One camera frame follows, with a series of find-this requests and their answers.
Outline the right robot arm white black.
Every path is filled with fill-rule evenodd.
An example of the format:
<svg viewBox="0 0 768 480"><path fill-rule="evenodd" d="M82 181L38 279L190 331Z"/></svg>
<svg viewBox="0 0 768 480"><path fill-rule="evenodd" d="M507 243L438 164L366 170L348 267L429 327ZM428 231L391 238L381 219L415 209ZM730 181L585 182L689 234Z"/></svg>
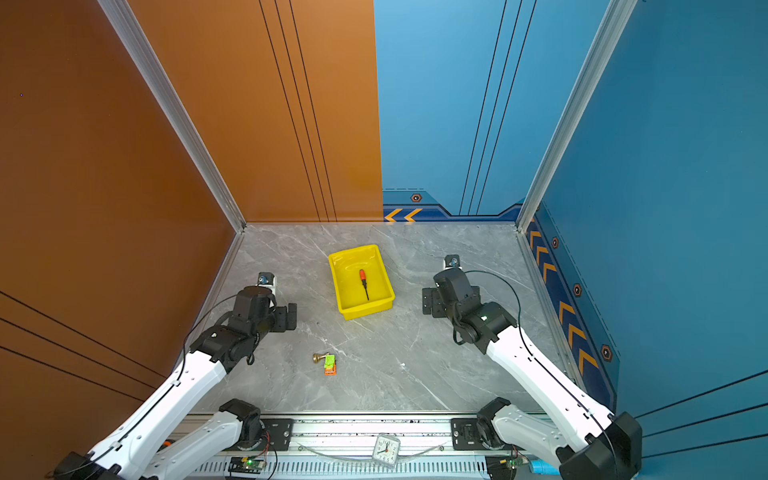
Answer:
<svg viewBox="0 0 768 480"><path fill-rule="evenodd" d="M522 449L564 479L633 479L642 468L642 428L571 381L534 344L518 315L483 302L467 272L445 267L423 289L423 312L446 318L458 345L469 344L506 370L544 410L538 419L498 397L477 414L479 439L492 450Z"/></svg>

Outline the red black screwdriver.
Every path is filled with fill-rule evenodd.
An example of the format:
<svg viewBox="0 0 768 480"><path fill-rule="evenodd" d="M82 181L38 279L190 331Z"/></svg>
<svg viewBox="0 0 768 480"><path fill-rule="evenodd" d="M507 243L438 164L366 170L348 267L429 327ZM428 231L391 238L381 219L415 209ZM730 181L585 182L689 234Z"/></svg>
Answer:
<svg viewBox="0 0 768 480"><path fill-rule="evenodd" d="M359 270L359 278L360 278L361 285L362 285L364 293L365 293L366 301L370 301L370 294L369 294L369 291L368 291L367 274L366 274L364 269L360 269Z"/></svg>

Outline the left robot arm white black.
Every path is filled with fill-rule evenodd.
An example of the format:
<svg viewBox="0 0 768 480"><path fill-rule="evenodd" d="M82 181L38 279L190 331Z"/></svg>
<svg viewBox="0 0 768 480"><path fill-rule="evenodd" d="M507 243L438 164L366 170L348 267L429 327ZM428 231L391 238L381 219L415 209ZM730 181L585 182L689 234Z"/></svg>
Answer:
<svg viewBox="0 0 768 480"><path fill-rule="evenodd" d="M268 334L292 331L297 320L297 305L278 305L273 285L243 288L232 310L191 343L180 365L126 421L87 453L69 453L48 478L184 479L228 447L265 444L260 409L238 399L182 439L164 443L208 391L241 361L253 362Z"/></svg>

